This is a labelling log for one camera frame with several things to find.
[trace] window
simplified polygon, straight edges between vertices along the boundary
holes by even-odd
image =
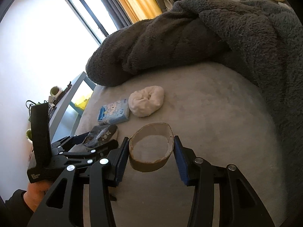
[[[68,0],[84,24],[101,44],[117,28],[101,0]]]

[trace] bed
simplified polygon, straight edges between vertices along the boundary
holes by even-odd
[[[285,217],[286,191],[274,123],[257,87],[221,64],[203,62],[154,70],[120,86],[97,85],[76,135],[98,124],[102,105],[128,98],[151,85],[165,90],[162,108],[144,118],[130,114],[128,122],[118,124],[119,143],[146,124],[168,123],[174,135],[197,156],[217,166],[235,164],[258,193],[275,225],[280,225]],[[215,189],[213,226],[218,226],[219,190]],[[181,227],[187,225],[194,188],[184,186],[171,156],[163,168],[151,173],[135,171],[128,162],[123,181],[110,192],[118,199],[112,202],[117,226]],[[89,226],[84,198],[85,226]]]

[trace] gray curtain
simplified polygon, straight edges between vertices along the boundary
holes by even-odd
[[[118,0],[101,0],[117,29],[131,25],[131,20]]]

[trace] fluffy white object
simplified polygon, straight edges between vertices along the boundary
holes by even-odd
[[[164,89],[160,86],[149,86],[135,91],[128,98],[131,112],[137,117],[145,117],[157,111],[164,101]]]

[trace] blanket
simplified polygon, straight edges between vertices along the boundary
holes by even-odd
[[[108,36],[86,65],[99,85],[144,71],[219,62],[259,87],[281,141],[287,210],[303,197],[303,30],[295,13],[263,0],[182,0]]]

